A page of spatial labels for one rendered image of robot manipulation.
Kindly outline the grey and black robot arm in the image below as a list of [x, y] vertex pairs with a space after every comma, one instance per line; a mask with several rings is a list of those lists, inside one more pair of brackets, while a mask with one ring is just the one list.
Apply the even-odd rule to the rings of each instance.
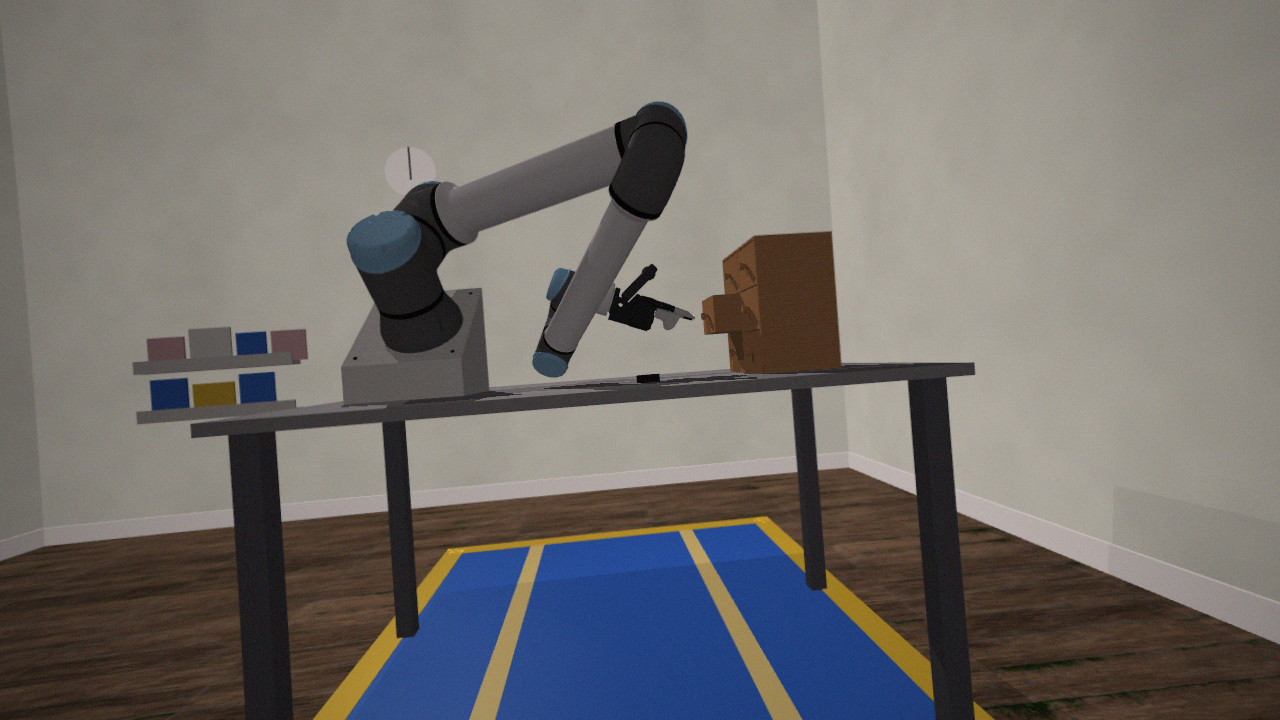
[[648, 102], [635, 117], [466, 184], [422, 182], [393, 211], [364, 218], [347, 247], [380, 313], [385, 345], [419, 354], [458, 333], [462, 313], [436, 274], [447, 252], [474, 243], [479, 231], [609, 186], [611, 204], [577, 270], [557, 268], [547, 291], [532, 366], [564, 375], [595, 313], [611, 311], [614, 278], [646, 222], [669, 201], [686, 143], [681, 113]]

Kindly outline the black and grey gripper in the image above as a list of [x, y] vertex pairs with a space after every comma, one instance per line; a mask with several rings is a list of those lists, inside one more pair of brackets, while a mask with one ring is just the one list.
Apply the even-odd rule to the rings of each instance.
[[[620, 307], [620, 304], [623, 306]], [[655, 313], [657, 311], [657, 313]], [[673, 305], [657, 301], [646, 296], [640, 296], [639, 293], [631, 299], [628, 302], [623, 297], [620, 297], [620, 288], [616, 287], [614, 297], [611, 304], [611, 315], [608, 320], [620, 322], [622, 324], [641, 329], [650, 331], [652, 323], [654, 322], [654, 313], [657, 319], [663, 322], [666, 331], [673, 329], [678, 318], [687, 320], [695, 319], [691, 313], [675, 307]]]

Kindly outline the brown wooden chest of drawers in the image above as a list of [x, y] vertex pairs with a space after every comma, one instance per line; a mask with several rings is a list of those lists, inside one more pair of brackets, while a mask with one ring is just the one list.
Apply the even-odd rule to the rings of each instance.
[[760, 331], [763, 372], [806, 372], [841, 368], [832, 231], [756, 234], [754, 240], [760, 325], [728, 333]]

